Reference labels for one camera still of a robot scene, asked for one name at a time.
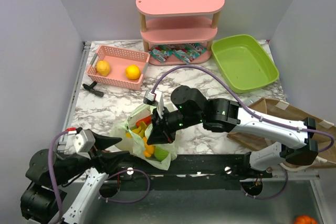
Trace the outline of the yellow bell pepper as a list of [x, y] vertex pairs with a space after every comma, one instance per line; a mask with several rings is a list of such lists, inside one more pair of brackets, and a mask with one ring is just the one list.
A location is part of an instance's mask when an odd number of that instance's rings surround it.
[[150, 157], [152, 157], [153, 154], [154, 154], [154, 152], [155, 152], [155, 146], [153, 146], [153, 145], [148, 145], [148, 144], [147, 144], [147, 141], [148, 141], [148, 140], [147, 140], [146, 137], [142, 138], [142, 140], [143, 140], [144, 147], [145, 147], [145, 151], [143, 152], [144, 156], [145, 156], [146, 158], [150, 158]]

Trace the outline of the orange carrot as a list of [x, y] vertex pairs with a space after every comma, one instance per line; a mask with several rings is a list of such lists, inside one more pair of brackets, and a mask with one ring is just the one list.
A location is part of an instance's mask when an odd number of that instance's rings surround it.
[[138, 120], [138, 121], [136, 122], [136, 126], [137, 126], [137, 127], [140, 127], [140, 123], [141, 123], [141, 122], [145, 123], [146, 125], [151, 124], [151, 115], [148, 115], [147, 117]]

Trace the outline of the avocado print plastic bag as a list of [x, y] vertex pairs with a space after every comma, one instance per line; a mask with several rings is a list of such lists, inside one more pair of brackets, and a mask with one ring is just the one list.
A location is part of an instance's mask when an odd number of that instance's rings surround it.
[[128, 151], [132, 156], [139, 157], [155, 168], [168, 170], [171, 161], [177, 158], [181, 141], [181, 132], [175, 135], [175, 141], [171, 144], [147, 145], [147, 140], [152, 135], [153, 126], [147, 124], [146, 129], [136, 126], [139, 120], [152, 115], [153, 106], [142, 104], [124, 120], [114, 123], [110, 131], [112, 137], [122, 138], [116, 147], [122, 151]]

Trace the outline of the yellow banana bunch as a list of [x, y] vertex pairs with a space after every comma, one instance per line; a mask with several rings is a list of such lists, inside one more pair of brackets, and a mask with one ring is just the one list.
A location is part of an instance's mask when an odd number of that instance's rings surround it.
[[137, 134], [138, 136], [140, 136], [141, 138], [145, 137], [145, 130], [147, 129], [147, 125], [140, 125], [138, 128], [132, 130], [133, 133]]

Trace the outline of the green cabbage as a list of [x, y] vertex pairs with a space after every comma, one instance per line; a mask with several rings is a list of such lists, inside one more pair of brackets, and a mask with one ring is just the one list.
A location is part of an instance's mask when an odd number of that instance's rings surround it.
[[166, 151], [160, 147], [156, 147], [154, 151], [154, 157], [157, 161], [161, 162], [165, 160], [170, 155], [169, 151]]

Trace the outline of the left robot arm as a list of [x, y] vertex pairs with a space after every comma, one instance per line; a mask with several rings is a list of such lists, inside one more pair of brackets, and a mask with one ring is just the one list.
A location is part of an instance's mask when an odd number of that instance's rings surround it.
[[[30, 184], [20, 198], [22, 216], [33, 223], [83, 223], [103, 182], [116, 175], [118, 165], [130, 154], [106, 151], [121, 140], [80, 127], [56, 135], [48, 149], [36, 152], [29, 161], [25, 176]], [[59, 186], [86, 170], [90, 174], [65, 211], [62, 202], [67, 194]]]

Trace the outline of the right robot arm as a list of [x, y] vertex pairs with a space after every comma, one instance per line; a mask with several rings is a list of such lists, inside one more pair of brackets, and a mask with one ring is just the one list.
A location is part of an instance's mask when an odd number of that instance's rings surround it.
[[175, 111], [163, 106], [161, 97], [149, 99], [150, 92], [125, 122], [115, 124], [111, 134], [122, 141], [117, 148], [147, 159], [162, 169], [163, 158], [153, 158], [159, 146], [165, 150], [176, 140], [179, 130], [201, 124], [214, 133], [246, 133], [270, 138], [273, 144], [247, 154], [241, 165], [242, 173], [249, 178], [272, 165], [287, 162], [297, 166], [310, 166], [318, 156], [318, 144], [313, 140], [316, 131], [313, 119], [288, 121], [260, 112], [224, 98], [207, 99], [196, 88], [180, 86], [171, 94]]

